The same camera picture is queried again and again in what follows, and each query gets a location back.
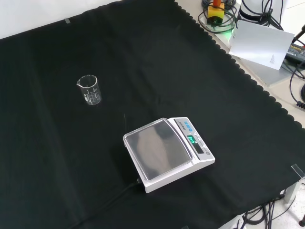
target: electronic device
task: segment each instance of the electronic device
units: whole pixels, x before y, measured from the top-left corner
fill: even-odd
[[[147,193],[215,162],[187,117],[161,118],[123,141]]]
[[[291,43],[285,59],[297,64],[305,61],[305,48]]]
[[[209,24],[221,23],[224,19],[224,3],[221,0],[213,0],[213,5],[208,6],[208,20]]]

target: power cable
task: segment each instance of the power cable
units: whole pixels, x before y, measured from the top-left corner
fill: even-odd
[[[286,209],[286,211],[284,211],[284,212],[283,212],[282,214],[280,214],[279,216],[273,218],[271,221],[273,221],[273,220],[279,218],[280,216],[282,216],[283,214],[285,214],[285,213],[290,209],[290,207],[292,206],[292,204],[294,203],[295,198],[294,198],[294,200],[291,202],[291,204],[289,205],[289,207]]]

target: white wall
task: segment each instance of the white wall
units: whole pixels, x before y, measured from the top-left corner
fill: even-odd
[[[0,0],[0,39],[117,0]]]

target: digital scale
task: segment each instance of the digital scale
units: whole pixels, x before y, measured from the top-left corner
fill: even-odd
[[[123,140],[147,193],[215,162],[187,117],[161,118]]]

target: small glass beaker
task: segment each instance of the small glass beaker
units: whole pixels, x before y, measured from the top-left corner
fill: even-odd
[[[84,75],[76,83],[81,89],[87,104],[96,105],[102,100],[101,91],[94,75]]]

